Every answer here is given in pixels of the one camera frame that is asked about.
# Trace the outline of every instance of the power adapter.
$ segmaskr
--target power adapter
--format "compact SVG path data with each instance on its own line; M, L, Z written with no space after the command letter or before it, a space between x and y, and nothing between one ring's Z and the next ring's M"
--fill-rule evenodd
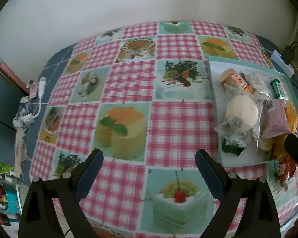
M285 50L282 53L282 60L285 62L285 64L289 65L291 61L295 57L295 52L289 45L286 45Z

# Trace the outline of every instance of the cherry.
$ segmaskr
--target cherry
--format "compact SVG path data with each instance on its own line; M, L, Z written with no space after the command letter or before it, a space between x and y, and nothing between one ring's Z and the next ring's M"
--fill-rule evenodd
M187 199L187 195L184 191L177 191L174 193L173 195L175 202L177 203L183 203L185 202Z

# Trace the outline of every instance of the plastic wrapper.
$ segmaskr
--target plastic wrapper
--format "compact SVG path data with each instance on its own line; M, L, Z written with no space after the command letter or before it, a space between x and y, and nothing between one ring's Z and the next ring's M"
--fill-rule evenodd
M285 89L285 85L283 82L281 82L278 79L273 79L270 82L270 86L273 91L275 99L283 99L285 103L287 100L289 100L289 96L287 94L287 91Z
M244 77L255 94L263 94L267 97L267 99L270 98L269 88L266 86L261 76L258 74L244 74Z
M292 133L296 133L298 127L298 114L295 109L294 104L291 101L288 101L285 105L285 113L287 122ZM285 150L284 144L287 135L280 135L274 138L273 152L277 159L282 158L283 156L288 155Z
M282 186L285 181L294 176L297 164L288 154L279 159L279 181Z
M262 96L250 94L226 83L224 87L231 100L227 104L223 123L216 126L215 131L240 148L245 148L252 141L258 145Z
M228 69L222 72L222 74L219 75L217 79L221 82L223 86L224 84L226 84L227 86L237 88L250 94L254 94L254 92L248 86L245 80L233 69Z
M273 99L266 102L267 114L266 125L262 134L263 139L270 139L282 134L291 133L286 113L284 102L281 99Z

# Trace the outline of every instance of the white tray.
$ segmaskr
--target white tray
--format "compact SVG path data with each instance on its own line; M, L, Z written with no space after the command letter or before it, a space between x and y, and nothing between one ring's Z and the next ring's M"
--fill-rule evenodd
M271 78L279 79L285 84L287 93L289 97L293 100L298 113L298 102L294 94L294 91L291 87L291 84L289 82L289 79L286 75L278 71L265 68L263 66L259 66L256 64L243 62L240 60L210 56L209 71L210 71L210 81L212 85L212 97L214 102L213 104L216 111L216 114L215 114L216 125L218 125L219 122L220 123L223 122L225 112L226 112L226 106L227 106L227 103L229 102L229 98L226 95L225 89L221 86L220 82L217 80L217 76L227 69L233 69L236 72L243 72L246 74L247 73L259 74L265 81L267 87L269 88L271 97L273 97L273 94L270 89L269 79ZM224 167L255 165L255 164L265 163L268 161L267 152L259 151L256 145L247 146L247 148L243 150L243 152L239 156L236 156L233 153L223 152L222 143L223 143L223 139L220 136L218 136L217 160Z

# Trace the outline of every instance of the green package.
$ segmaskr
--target green package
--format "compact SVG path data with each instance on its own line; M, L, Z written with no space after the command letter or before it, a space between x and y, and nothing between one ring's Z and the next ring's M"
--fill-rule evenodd
M278 98L284 99L284 88L282 87L282 84L280 83L280 80L273 79L270 82L270 86L271 86L271 89L273 91L275 99L278 99Z

